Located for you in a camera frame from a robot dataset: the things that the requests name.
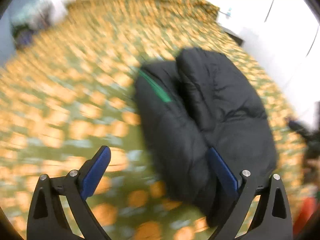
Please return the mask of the blue grey curtain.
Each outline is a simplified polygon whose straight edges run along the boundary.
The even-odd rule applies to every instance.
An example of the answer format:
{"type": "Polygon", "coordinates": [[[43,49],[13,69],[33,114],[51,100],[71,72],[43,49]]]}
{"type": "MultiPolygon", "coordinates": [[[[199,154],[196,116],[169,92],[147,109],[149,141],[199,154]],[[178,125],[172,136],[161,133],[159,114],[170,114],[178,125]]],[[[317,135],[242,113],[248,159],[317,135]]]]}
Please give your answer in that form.
{"type": "Polygon", "coordinates": [[[30,1],[31,0],[1,1],[1,66],[16,52],[11,30],[12,17],[30,1]]]}

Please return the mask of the wall socket with blue plug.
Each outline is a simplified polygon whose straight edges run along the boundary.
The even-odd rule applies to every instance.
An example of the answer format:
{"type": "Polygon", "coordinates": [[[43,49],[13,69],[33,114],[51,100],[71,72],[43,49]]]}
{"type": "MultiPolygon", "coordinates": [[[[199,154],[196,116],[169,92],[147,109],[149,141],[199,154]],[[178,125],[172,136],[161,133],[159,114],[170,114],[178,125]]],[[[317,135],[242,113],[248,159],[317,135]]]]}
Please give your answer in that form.
{"type": "Polygon", "coordinates": [[[221,15],[225,15],[225,17],[226,18],[230,18],[230,16],[231,16],[231,12],[232,12],[232,9],[231,8],[221,8],[220,10],[219,10],[219,13],[221,14],[221,15]]]}

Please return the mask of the green floral bed quilt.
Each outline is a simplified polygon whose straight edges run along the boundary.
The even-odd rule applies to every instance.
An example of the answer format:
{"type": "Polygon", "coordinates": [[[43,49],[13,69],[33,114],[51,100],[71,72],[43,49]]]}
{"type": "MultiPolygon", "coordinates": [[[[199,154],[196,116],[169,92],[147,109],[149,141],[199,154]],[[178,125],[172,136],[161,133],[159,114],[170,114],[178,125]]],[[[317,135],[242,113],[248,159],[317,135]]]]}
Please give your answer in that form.
{"type": "Polygon", "coordinates": [[[284,117],[290,105],[253,57],[216,22],[205,0],[89,0],[39,32],[1,69],[1,208],[25,236],[39,176],[64,176],[102,145],[112,151],[88,199],[112,239],[207,239],[212,231],[194,207],[170,200],[152,169],[133,103],[139,65],[172,59],[183,47],[227,57],[261,96],[279,153],[291,213],[314,193],[303,184],[305,144],[284,117]]]}

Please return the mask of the black puffer jacket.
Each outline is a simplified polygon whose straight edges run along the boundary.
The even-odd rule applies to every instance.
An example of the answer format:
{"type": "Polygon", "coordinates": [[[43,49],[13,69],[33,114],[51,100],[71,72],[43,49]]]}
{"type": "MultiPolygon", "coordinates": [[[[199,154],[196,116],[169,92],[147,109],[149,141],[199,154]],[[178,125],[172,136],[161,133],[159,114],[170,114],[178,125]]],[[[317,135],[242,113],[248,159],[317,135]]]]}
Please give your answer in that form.
{"type": "Polygon", "coordinates": [[[135,101],[169,196],[196,206],[211,228],[237,200],[241,171],[263,189],[276,169],[263,102],[225,54],[185,48],[173,61],[141,65],[135,101]]]}

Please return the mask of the pile of clothes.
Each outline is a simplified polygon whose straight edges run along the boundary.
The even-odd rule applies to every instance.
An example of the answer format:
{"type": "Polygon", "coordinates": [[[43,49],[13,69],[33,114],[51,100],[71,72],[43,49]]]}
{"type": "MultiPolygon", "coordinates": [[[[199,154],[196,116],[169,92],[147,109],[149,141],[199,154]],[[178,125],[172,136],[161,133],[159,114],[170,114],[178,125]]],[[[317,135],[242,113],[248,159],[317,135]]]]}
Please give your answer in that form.
{"type": "Polygon", "coordinates": [[[31,44],[33,35],[52,25],[53,4],[49,0],[32,0],[11,18],[11,33],[15,49],[31,44]]]}

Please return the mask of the dark wooden right nightstand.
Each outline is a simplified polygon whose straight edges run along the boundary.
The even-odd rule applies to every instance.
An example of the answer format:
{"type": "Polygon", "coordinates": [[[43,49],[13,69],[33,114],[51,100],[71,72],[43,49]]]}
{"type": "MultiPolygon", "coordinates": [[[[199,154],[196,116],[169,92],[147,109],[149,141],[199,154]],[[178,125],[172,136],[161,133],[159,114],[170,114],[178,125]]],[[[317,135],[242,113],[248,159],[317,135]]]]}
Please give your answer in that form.
{"type": "Polygon", "coordinates": [[[221,25],[221,28],[233,41],[236,42],[238,46],[242,47],[244,45],[244,39],[238,33],[236,33],[232,27],[221,25]]]}

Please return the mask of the white wardrobe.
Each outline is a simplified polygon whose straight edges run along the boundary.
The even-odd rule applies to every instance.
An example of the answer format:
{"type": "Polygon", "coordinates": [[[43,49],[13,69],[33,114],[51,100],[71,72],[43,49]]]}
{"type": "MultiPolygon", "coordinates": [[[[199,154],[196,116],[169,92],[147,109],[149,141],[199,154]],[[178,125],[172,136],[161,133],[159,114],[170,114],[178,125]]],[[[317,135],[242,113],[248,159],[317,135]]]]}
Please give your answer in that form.
{"type": "Polygon", "coordinates": [[[317,127],[319,23],[304,0],[222,0],[231,8],[223,23],[244,39],[282,90],[298,118],[317,127]]]}

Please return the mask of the orange fleece trousers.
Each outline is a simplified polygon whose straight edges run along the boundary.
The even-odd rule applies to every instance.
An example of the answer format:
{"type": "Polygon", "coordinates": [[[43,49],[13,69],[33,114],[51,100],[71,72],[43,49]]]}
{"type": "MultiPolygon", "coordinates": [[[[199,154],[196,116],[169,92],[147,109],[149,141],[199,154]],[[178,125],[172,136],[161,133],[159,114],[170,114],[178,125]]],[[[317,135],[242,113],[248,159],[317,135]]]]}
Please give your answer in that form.
{"type": "Polygon", "coordinates": [[[293,224],[293,236],[296,237],[304,228],[310,217],[316,211],[318,201],[316,197],[307,197],[303,201],[302,208],[293,224]]]}

